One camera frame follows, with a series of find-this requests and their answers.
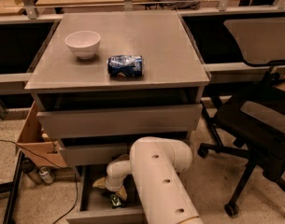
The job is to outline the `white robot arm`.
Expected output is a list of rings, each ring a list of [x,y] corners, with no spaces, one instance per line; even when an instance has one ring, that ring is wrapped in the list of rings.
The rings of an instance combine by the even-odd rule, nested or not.
[[[93,182],[99,189],[127,198],[123,181],[131,175],[149,224],[204,224],[178,175],[192,164],[192,151],[182,141],[142,137],[107,166]]]

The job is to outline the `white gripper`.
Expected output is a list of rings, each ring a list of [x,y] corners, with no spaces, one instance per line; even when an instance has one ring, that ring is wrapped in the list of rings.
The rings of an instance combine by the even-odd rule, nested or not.
[[[116,192],[116,195],[123,201],[127,200],[127,192],[123,186],[123,178],[114,178],[107,176],[106,178],[101,177],[93,182],[93,187],[98,189],[108,189],[110,191]]]

